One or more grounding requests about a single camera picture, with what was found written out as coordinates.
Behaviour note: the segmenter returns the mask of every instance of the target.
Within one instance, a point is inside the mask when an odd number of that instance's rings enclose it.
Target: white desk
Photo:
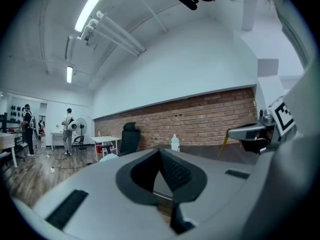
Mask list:
[[[13,164],[14,164],[14,167],[17,168],[18,165],[17,165],[16,153],[15,153],[15,135],[14,134],[0,132],[0,139],[1,139],[1,143],[0,143],[1,150],[5,150],[5,149],[10,149],[11,148]]]
[[[64,133],[62,131],[53,131],[51,132],[51,150],[54,150],[55,146],[55,135],[63,136]]]
[[[118,155],[118,141],[121,140],[121,138],[112,137],[112,136],[105,136],[105,137],[92,137],[91,138],[94,141],[94,150],[95,150],[95,157],[96,161],[98,162],[98,154],[97,154],[97,146],[103,146],[107,142],[115,142],[115,148],[111,150],[115,150],[116,154]]]

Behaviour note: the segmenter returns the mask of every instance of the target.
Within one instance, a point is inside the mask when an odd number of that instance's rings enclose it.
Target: plastic bottle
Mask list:
[[[177,136],[174,134],[173,138],[171,139],[171,149],[175,151],[180,151],[180,144],[179,144],[179,139]]]

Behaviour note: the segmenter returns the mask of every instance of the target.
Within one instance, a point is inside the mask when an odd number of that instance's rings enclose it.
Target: electric fan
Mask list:
[[[87,123],[86,123],[86,121],[85,121],[83,118],[78,118],[78,119],[76,120],[76,122],[77,122],[78,125],[79,125],[79,127],[77,127],[77,128],[75,129],[76,133],[79,134],[79,135],[81,135],[81,136],[84,135],[84,134],[86,133],[86,131],[87,131]],[[81,147],[79,147],[79,149],[80,149],[80,150],[86,150],[87,147],[81,146]]]

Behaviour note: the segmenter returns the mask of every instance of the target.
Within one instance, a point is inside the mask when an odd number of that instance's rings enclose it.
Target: chair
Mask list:
[[[74,139],[73,143],[72,143],[72,153],[74,152],[74,147],[76,148],[76,154],[78,154],[78,147],[83,147],[84,146],[84,140],[85,140],[85,136],[81,135],[78,136]]]
[[[140,130],[136,129],[136,122],[127,122],[123,126],[122,131],[122,140],[121,140],[121,147],[120,147],[120,154],[119,157],[128,155],[130,153],[134,153],[137,151],[139,140],[140,140]],[[101,148],[106,148],[107,153],[111,154],[110,147],[112,144],[103,145]]]

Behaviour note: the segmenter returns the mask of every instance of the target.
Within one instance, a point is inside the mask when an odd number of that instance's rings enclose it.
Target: pants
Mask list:
[[[33,130],[27,129],[25,131],[25,139],[26,139],[26,143],[28,144],[28,147],[29,147],[30,155],[34,154],[34,146],[32,143],[32,134],[33,134]]]
[[[64,130],[63,131],[63,145],[66,151],[68,151],[69,153],[72,150],[72,131],[70,130]]]

